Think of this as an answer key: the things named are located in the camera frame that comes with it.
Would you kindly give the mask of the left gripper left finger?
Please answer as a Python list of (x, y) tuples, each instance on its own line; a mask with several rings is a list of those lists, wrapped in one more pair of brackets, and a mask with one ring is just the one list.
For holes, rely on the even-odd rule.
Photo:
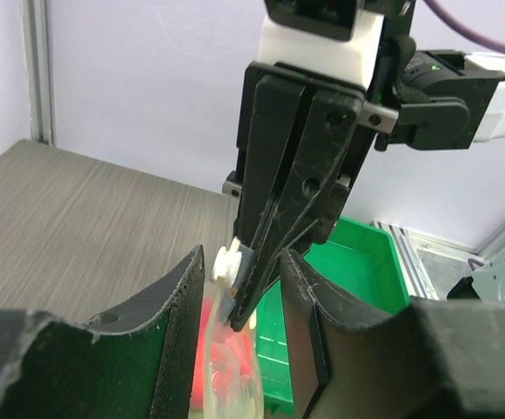
[(185, 418), (204, 251), (83, 324), (0, 310), (0, 418)]

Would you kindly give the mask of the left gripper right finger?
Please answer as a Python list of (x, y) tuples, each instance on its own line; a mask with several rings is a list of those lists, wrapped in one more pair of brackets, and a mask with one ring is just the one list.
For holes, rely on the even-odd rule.
[(295, 251), (280, 283), (299, 418), (505, 418), (505, 302), (419, 299), (389, 314)]

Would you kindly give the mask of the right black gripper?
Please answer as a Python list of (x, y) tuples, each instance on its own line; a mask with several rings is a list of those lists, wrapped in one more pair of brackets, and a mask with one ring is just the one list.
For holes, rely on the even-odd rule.
[(371, 137), (390, 133), (397, 119), (359, 86), (290, 65), (246, 68), (238, 158), (224, 186), (239, 199), (233, 233), (252, 251), (229, 316), (233, 330), (272, 286), (284, 249), (328, 239)]

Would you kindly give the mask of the clear polka dot zip bag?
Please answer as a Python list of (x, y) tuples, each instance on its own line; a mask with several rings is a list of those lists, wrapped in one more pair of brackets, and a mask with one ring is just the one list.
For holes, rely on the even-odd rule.
[(208, 278), (197, 340), (190, 418), (262, 418), (263, 388), (255, 352), (256, 316), (236, 332), (229, 316), (253, 251), (238, 238), (218, 250)]

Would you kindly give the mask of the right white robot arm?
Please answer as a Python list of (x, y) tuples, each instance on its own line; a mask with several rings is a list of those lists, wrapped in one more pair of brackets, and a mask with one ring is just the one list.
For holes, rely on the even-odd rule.
[(246, 68), (233, 234), (241, 263), (222, 318), (244, 327), (285, 250), (325, 243), (371, 148), (469, 148), (495, 137), (505, 70), (421, 51), (412, 1), (268, 1)]

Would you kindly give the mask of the red fake apple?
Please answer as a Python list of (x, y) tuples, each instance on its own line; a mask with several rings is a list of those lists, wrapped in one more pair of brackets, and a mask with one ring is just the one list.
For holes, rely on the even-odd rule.
[[(190, 409), (201, 410), (204, 401), (204, 333), (213, 305), (204, 299), (201, 308), (197, 352), (192, 382)], [(258, 381), (256, 355), (247, 332), (234, 332), (228, 326), (216, 326), (211, 343), (212, 387), (225, 400), (231, 390)]]

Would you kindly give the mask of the green plastic tray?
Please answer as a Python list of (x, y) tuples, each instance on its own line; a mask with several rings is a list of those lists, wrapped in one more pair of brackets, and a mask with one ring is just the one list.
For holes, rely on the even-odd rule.
[[(322, 276), (388, 313), (409, 302), (405, 280), (391, 235), (342, 217), (325, 244), (314, 244), (306, 261)], [(287, 338), (280, 285), (276, 283), (256, 308), (256, 351), (265, 409), (294, 413)]]

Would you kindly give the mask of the aluminium front rail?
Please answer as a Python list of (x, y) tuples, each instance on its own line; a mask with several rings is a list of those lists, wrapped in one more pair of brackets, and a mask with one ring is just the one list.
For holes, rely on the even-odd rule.
[(473, 251), (387, 223), (373, 225), (392, 237), (411, 295), (446, 299), (463, 278), (472, 278), (479, 298), (505, 300), (505, 237)]

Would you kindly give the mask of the left aluminium frame post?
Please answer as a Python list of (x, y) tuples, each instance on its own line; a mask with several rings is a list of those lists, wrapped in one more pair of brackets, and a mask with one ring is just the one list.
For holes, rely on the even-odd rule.
[(20, 2), (27, 71), (31, 139), (55, 145), (49, 1)]

